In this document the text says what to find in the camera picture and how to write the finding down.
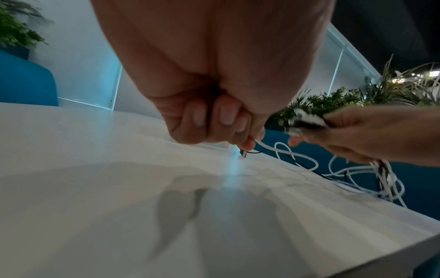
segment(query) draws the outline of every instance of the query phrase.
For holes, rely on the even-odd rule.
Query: skin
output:
[[[109,43],[180,143],[252,150],[311,71],[334,0],[92,0]]]
[[[440,166],[440,108],[353,106],[324,116],[331,128],[289,139],[318,144],[357,163],[376,160]]]

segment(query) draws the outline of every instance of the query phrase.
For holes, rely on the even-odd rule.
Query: cable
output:
[[[402,200],[402,195],[405,193],[405,186],[396,177],[396,175],[392,171],[390,163],[386,160],[382,161],[383,162],[382,165],[379,165],[378,163],[370,163],[370,166],[346,167],[346,168],[341,169],[339,171],[333,172],[333,170],[331,169],[331,165],[333,164],[334,160],[336,159],[336,156],[333,156],[330,159],[329,164],[328,164],[328,169],[330,171],[330,174],[319,174],[315,171],[319,167],[319,163],[315,159],[313,159],[309,156],[300,154],[300,153],[292,152],[292,150],[290,149],[290,147],[288,145],[286,145],[282,142],[277,142],[277,143],[275,143],[274,147],[271,147],[271,146],[264,144],[261,141],[256,141],[256,142],[260,146],[262,146],[268,150],[274,151],[279,160],[281,160],[281,158],[278,153],[290,155],[291,158],[293,159],[293,162],[298,167],[302,168],[305,171],[313,172],[313,173],[321,176],[322,178],[331,181],[332,184],[336,185],[339,188],[342,188],[342,189],[349,191],[349,192],[352,192],[352,193],[361,192],[361,193],[366,193],[366,194],[377,196],[377,197],[381,196],[384,199],[391,201],[391,202],[394,200],[399,200],[399,202],[402,204],[402,206],[407,208],[405,202]],[[284,150],[280,150],[280,149],[276,148],[278,145],[285,146],[289,151],[284,151]],[[296,161],[295,156],[308,159],[311,162],[313,162],[315,165],[312,168],[307,169],[302,164],[300,164],[298,161]],[[380,166],[382,166],[382,167],[385,166],[387,171],[384,170],[384,171],[382,171],[382,173],[380,173],[379,172]],[[342,174],[342,173],[345,173],[347,175],[347,177],[351,181],[351,183],[330,178],[330,177],[344,177],[344,174]],[[375,174],[376,177],[379,179],[380,191],[373,191],[373,190],[366,189],[366,188],[359,186],[352,177],[355,174]],[[347,188],[346,186],[341,186],[341,185],[350,186],[350,187],[356,189],[356,191],[351,190],[351,189]]]

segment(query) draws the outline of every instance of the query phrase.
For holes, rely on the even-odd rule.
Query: ceiling light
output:
[[[440,75],[440,71],[432,71],[429,73],[429,77],[437,77]]]

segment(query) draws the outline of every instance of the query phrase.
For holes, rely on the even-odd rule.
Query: wire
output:
[[[334,185],[336,185],[339,188],[342,188],[342,189],[349,191],[349,192],[352,192],[352,193],[366,193],[366,194],[373,195],[376,197],[381,196],[384,199],[391,201],[391,202],[394,200],[399,200],[399,202],[402,204],[402,206],[407,208],[405,202],[402,200],[402,195],[405,193],[405,186],[396,177],[396,175],[394,174],[394,172],[391,168],[390,163],[386,160],[382,161],[382,165],[379,165],[378,163],[370,163],[369,166],[346,167],[346,168],[343,168],[339,171],[333,172],[331,165],[333,164],[334,160],[337,157],[337,156],[333,156],[330,159],[329,164],[328,164],[328,169],[329,169],[330,173],[329,174],[319,174],[316,172],[316,169],[319,167],[319,163],[315,159],[313,159],[309,156],[300,154],[300,153],[292,152],[292,150],[290,149],[290,147],[288,145],[286,145],[282,142],[277,142],[277,143],[275,143],[274,147],[271,147],[271,146],[264,144],[261,141],[256,141],[256,142],[260,146],[262,146],[268,150],[274,151],[276,154],[276,157],[279,160],[281,160],[281,158],[278,153],[290,155],[291,158],[293,159],[293,162],[298,167],[300,167],[302,170],[313,172],[313,173],[321,176],[324,179],[330,180]],[[277,148],[278,145],[283,145],[284,147],[286,147],[288,149],[288,151],[278,149]],[[295,157],[301,157],[301,158],[308,159],[311,162],[313,162],[315,165],[312,168],[307,169],[302,164],[300,164],[295,159]],[[386,167],[387,171],[383,170],[382,173],[380,173],[379,169],[380,169],[380,167],[383,167],[383,166]],[[344,177],[345,175],[342,173],[345,173],[346,177],[348,177],[348,179],[351,181],[351,183],[340,181],[340,180],[335,180],[335,179],[331,178],[331,177]],[[373,190],[366,189],[366,188],[359,186],[352,177],[355,174],[375,174],[376,177],[379,179],[380,191],[373,191]]]

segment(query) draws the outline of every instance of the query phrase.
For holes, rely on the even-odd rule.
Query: white tabletop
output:
[[[0,104],[0,134],[0,277],[319,277],[440,233],[135,114]]]

